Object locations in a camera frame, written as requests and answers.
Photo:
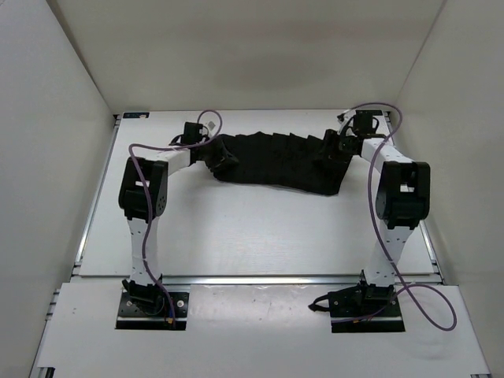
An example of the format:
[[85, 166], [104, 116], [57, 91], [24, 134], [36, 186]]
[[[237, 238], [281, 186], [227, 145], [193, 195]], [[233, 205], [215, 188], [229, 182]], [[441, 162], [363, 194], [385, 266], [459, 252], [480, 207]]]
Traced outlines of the black pleated skirt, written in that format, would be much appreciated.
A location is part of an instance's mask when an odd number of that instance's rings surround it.
[[322, 139], [295, 134], [219, 135], [239, 165], [213, 175], [228, 183], [281, 186], [318, 195], [336, 195], [349, 163], [314, 161]]

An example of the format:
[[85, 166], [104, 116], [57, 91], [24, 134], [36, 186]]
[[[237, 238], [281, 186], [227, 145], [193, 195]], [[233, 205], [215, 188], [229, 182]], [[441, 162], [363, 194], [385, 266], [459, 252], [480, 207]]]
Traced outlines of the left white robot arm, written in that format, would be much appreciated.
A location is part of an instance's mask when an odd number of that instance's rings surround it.
[[118, 202], [131, 236], [132, 268], [122, 285], [129, 300], [148, 317], [161, 315], [170, 324], [177, 318], [158, 264], [158, 223], [168, 202], [169, 177], [213, 156], [219, 163], [233, 162], [218, 139], [222, 126], [222, 122], [187, 122], [183, 133], [166, 147], [142, 143], [128, 147]]

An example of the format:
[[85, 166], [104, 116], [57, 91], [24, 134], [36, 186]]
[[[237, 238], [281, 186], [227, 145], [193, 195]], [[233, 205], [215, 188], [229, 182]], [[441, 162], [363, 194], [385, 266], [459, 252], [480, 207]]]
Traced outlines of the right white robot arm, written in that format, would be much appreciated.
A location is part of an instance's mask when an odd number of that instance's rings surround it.
[[316, 298], [309, 309], [330, 313], [338, 322], [397, 317], [395, 284], [404, 280], [398, 262], [408, 238], [429, 213], [431, 169], [401, 153], [390, 135], [380, 134], [373, 113], [349, 109], [338, 121], [339, 151], [366, 160], [369, 173], [380, 175], [377, 190], [367, 190], [376, 245], [355, 286]]

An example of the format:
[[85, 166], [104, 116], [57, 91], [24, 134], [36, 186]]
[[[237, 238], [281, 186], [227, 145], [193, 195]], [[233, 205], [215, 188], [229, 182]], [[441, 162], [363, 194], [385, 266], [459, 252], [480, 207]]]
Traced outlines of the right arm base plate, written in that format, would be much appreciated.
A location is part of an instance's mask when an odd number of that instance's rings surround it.
[[406, 326], [397, 300], [368, 300], [356, 287], [329, 291], [308, 308], [329, 313], [332, 333], [398, 333]]

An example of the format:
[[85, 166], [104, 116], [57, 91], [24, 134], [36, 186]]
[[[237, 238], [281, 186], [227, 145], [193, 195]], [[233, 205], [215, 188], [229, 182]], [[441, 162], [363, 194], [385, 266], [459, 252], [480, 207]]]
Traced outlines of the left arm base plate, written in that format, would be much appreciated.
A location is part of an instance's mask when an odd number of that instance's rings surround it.
[[115, 329], [139, 331], [185, 331], [190, 304], [190, 293], [172, 291], [175, 318], [172, 318], [169, 304], [162, 300], [157, 309], [141, 309], [124, 289], [117, 310]]

